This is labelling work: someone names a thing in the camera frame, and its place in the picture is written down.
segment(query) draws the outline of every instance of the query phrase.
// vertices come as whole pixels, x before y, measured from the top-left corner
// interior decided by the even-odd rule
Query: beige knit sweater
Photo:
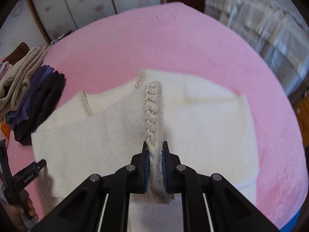
[[[24,94],[29,88],[30,79],[42,65],[46,46],[32,47],[18,61],[0,84],[0,118],[9,111],[17,110]]]

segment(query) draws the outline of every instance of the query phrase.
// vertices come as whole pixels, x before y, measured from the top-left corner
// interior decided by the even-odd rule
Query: pink bedsheet
[[[44,64],[67,77],[58,107],[81,89],[98,93],[119,86],[140,67],[195,74],[246,95],[260,160],[257,207],[281,228],[305,200],[302,137],[278,80],[244,40],[207,15],[181,3],[124,12],[51,46]],[[13,136],[8,153],[13,172],[34,160],[32,147],[22,147]],[[35,184],[28,190],[42,217]]]

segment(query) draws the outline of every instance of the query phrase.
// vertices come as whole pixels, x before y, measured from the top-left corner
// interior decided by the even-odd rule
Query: black garment
[[[34,95],[29,119],[21,121],[14,131],[15,140],[24,146],[31,145],[31,133],[43,123],[55,109],[65,85],[64,74],[51,73]]]

